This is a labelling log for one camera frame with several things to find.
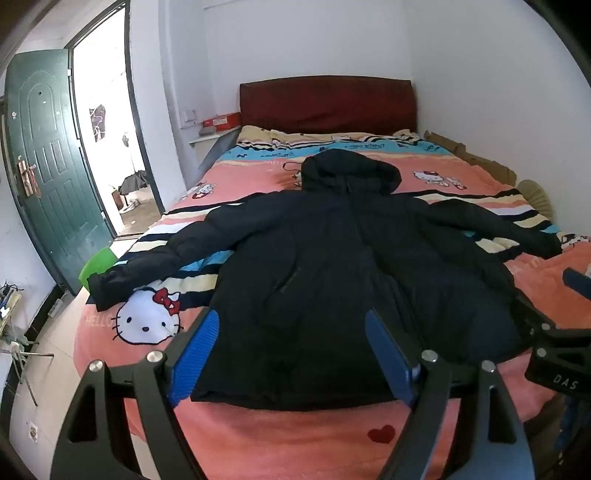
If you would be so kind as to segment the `black hooded puffer jacket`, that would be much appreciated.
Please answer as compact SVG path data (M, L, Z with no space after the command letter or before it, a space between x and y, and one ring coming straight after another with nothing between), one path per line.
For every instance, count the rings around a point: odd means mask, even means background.
M279 411L353 408L393 395L365 333L368 312L448 362L504 362L526 349L519 289L482 240L550 259L553 234L458 199L399 191L400 171L331 149L301 165L301 188L250 196L89 279L106 310L216 253L209 294L154 292L170 313L198 302L219 334L190 397Z

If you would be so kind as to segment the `olive cushion beside bed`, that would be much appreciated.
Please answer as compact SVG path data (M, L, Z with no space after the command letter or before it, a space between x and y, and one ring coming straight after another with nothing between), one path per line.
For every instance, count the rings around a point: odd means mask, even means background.
M536 211L548 220L554 221L554 209L550 198L537 182L531 179L521 180L517 190Z

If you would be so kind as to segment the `green plastic stool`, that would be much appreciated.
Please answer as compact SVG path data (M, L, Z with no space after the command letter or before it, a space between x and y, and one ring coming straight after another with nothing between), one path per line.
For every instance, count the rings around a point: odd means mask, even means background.
M78 280L80 284L89 291L88 279L94 274L104 273L110 269L116 262L118 257L111 250L110 247L105 247L96 252L82 267Z

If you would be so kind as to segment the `green metal door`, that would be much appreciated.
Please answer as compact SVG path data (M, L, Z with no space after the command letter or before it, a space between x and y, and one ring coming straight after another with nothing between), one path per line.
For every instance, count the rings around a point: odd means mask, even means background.
M6 140L17 198L57 283L76 294L90 258L110 245L71 102L65 49L17 54L5 77Z

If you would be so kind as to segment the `white bedside shelf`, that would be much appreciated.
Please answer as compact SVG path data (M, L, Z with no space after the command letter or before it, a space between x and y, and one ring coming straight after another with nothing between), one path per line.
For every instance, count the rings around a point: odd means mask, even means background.
M204 137L199 137L189 143L197 160L197 178L200 179L211 166L221 158L221 155L235 146L236 139L242 131L242 126L232 128Z

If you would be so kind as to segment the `red white box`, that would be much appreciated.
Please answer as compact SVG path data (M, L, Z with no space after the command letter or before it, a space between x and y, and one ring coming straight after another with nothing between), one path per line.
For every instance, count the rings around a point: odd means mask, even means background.
M204 128L214 128L215 131L226 131L242 125L242 114L232 112L228 114L216 115L205 119L201 123Z

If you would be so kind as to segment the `dark red bed headboard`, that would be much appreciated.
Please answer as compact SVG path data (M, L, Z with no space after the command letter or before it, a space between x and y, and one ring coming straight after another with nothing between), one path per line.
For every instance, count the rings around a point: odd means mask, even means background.
M418 108L409 80L345 75L298 76L239 86L245 125L284 133L415 131Z

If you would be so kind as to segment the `white wall switch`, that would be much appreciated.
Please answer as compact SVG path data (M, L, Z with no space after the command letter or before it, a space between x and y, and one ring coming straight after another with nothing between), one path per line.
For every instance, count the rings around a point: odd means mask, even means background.
M183 110L181 112L181 119L183 123L194 123L197 121L197 115L194 110Z

